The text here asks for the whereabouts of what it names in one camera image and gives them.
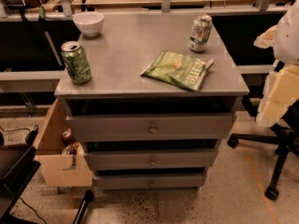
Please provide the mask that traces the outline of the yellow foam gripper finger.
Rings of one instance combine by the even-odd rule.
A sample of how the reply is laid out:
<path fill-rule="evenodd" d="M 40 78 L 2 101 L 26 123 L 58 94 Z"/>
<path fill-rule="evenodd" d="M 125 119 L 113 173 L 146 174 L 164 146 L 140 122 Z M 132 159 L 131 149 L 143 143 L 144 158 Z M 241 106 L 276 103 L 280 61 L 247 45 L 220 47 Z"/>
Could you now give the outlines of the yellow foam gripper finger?
<path fill-rule="evenodd" d="M 288 65 L 267 76 L 256 122 L 262 127 L 278 123 L 289 107 L 299 99 L 299 66 Z"/>
<path fill-rule="evenodd" d="M 257 48 L 268 49 L 274 45 L 276 25 L 267 29 L 264 33 L 257 36 L 253 45 Z"/>

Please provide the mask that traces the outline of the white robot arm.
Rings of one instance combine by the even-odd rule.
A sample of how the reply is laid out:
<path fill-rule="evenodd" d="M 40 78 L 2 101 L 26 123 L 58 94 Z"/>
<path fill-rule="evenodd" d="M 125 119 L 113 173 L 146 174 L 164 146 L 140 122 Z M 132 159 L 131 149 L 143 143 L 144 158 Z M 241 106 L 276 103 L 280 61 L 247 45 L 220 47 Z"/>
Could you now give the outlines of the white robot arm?
<path fill-rule="evenodd" d="M 254 46 L 273 48 L 276 61 L 285 63 L 271 71 L 263 87 L 263 98 L 258 106 L 256 122 L 263 127 L 278 123 L 289 107 L 299 99 L 299 0 L 288 9 L 277 25 L 259 35 Z"/>

